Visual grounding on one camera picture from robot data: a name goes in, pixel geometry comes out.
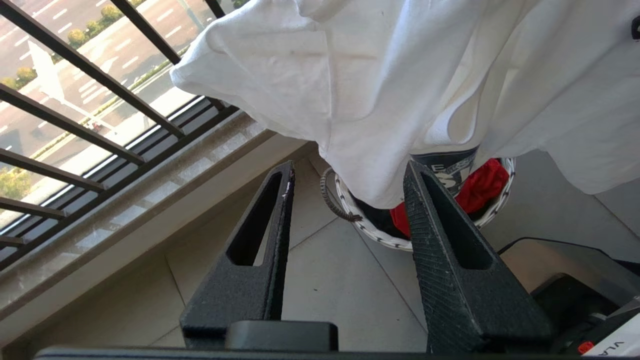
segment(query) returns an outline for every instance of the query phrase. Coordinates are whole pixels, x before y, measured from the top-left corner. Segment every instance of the red button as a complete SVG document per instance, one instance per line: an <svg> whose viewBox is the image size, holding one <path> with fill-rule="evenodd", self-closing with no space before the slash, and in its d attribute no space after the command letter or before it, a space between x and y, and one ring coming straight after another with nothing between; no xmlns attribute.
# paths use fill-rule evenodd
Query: red button
<svg viewBox="0 0 640 360"><path fill-rule="evenodd" d="M584 354L585 352L591 350L595 345L590 342L590 341L585 341L583 343L580 344L580 346L578 347L578 352L580 353L580 355Z"/></svg>

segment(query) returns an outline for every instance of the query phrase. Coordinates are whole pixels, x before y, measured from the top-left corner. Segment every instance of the shrub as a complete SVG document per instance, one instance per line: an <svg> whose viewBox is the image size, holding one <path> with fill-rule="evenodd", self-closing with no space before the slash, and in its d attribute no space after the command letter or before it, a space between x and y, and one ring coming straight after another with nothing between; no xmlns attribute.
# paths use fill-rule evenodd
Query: shrub
<svg viewBox="0 0 640 360"><path fill-rule="evenodd" d="M107 26L111 25L112 23L116 22L116 20L122 17L122 12L120 12L120 10L112 4L103 7L102 10L100 10L100 13L102 14L102 19L100 21L103 23L103 25Z"/></svg>
<svg viewBox="0 0 640 360"><path fill-rule="evenodd" d="M89 38L92 38L95 35L98 35L104 28L100 25L99 22L91 20L90 22L86 23L86 29L88 30L87 35L89 36Z"/></svg>
<svg viewBox="0 0 640 360"><path fill-rule="evenodd" d="M87 40L87 36L84 34L84 31L80 29L73 29L69 31L67 34L67 38L69 39L69 45L74 49L81 47Z"/></svg>
<svg viewBox="0 0 640 360"><path fill-rule="evenodd" d="M58 55L58 54L53 54L51 55L51 60L53 61L53 63L58 63L60 60L62 60L62 56Z"/></svg>
<svg viewBox="0 0 640 360"><path fill-rule="evenodd" d="M0 196L20 200L30 188L29 174L26 171L9 171L7 168L0 170Z"/></svg>
<svg viewBox="0 0 640 360"><path fill-rule="evenodd" d="M9 86L14 90L18 90L18 84L15 82L14 78L3 78L2 80L0 80L0 83Z"/></svg>
<svg viewBox="0 0 640 360"><path fill-rule="evenodd" d="M16 75L18 76L18 80L15 82L15 86L17 86L17 88L22 88L38 76L36 70L30 67L18 68Z"/></svg>
<svg viewBox="0 0 640 360"><path fill-rule="evenodd" d="M240 9L244 4L248 3L249 0L233 0L234 9Z"/></svg>

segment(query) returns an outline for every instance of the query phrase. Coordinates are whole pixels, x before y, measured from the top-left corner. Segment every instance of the floor tile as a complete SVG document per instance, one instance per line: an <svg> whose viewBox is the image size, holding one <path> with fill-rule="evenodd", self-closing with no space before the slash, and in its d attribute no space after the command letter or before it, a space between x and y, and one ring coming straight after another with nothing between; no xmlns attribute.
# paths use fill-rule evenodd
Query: floor tile
<svg viewBox="0 0 640 360"><path fill-rule="evenodd" d="M640 179L595 195L609 211L640 236Z"/></svg>
<svg viewBox="0 0 640 360"><path fill-rule="evenodd" d="M394 250L372 241L367 235L359 231L358 234L376 257L382 269L392 281L404 301L418 319L423 328L427 329L427 321L422 310L422 298L418 286L418 275L415 272L413 254L407 251Z"/></svg>
<svg viewBox="0 0 640 360"><path fill-rule="evenodd" d="M320 194L320 177L308 159L294 164L296 187L291 215L289 247L294 247L336 218Z"/></svg>
<svg viewBox="0 0 640 360"><path fill-rule="evenodd" d="M168 334L164 335L162 338L159 338L153 344L153 347L185 347L184 338L182 337L182 329L180 327L176 327L174 330L171 330Z"/></svg>
<svg viewBox="0 0 640 360"><path fill-rule="evenodd" d="M253 195L242 197L167 250L167 261L185 302L193 296L204 275L215 264Z"/></svg>
<svg viewBox="0 0 640 360"><path fill-rule="evenodd" d="M518 157L509 202L482 233L495 249L522 237L546 238L640 261L636 236L594 196L571 185L540 151Z"/></svg>
<svg viewBox="0 0 640 360"><path fill-rule="evenodd" d="M60 321L34 335L35 354L51 345L145 346L178 325L184 304L164 257L90 293Z"/></svg>
<svg viewBox="0 0 640 360"><path fill-rule="evenodd" d="M341 351L426 349L420 323L355 229L339 219L289 254L282 318L333 322Z"/></svg>

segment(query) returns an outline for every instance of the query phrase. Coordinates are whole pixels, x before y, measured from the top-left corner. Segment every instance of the white laundry basket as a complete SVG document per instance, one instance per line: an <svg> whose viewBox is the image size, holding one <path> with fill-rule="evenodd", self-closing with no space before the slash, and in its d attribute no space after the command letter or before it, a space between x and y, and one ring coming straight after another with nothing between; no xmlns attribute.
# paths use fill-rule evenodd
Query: white laundry basket
<svg viewBox="0 0 640 360"><path fill-rule="evenodd" d="M509 199L509 191L511 189L511 184L513 183L513 178L515 176L515 159L502 158L500 159L500 164L502 164L502 167L504 167L504 169L507 170L507 173L509 173L509 179L502 188L500 195L492 199L484 214L474 221L474 224L478 229L482 228L491 220L493 220L498 211L500 211L500 209L504 207L504 205L507 203L507 200ZM321 189L323 191L324 201L336 215L350 222L353 222L368 237L386 247L404 251L413 251L411 241L391 236L386 232L379 230L371 221L369 221L364 216L364 212L356 204L353 196L351 196L351 193L349 192L349 189L344 184L344 181L341 181L340 177L336 174L335 187L338 191L340 204L342 205L342 209L338 209L329 199L326 189L326 178L331 173L333 173L332 168L329 168L324 172L321 178Z"/></svg>

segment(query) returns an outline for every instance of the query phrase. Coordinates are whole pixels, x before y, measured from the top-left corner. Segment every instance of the black device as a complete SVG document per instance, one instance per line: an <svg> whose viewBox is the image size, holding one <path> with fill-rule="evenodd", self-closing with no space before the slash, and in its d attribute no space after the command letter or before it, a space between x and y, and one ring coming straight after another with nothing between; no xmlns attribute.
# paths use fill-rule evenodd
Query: black device
<svg viewBox="0 0 640 360"><path fill-rule="evenodd" d="M434 173L413 160L406 169L404 194L429 332L426 354L342 353L334 324L280 321L294 185L291 162L267 175L180 318L187 349L48 348L36 358L568 357L548 353L556 336L548 316ZM267 228L264 260L252 266Z"/></svg>

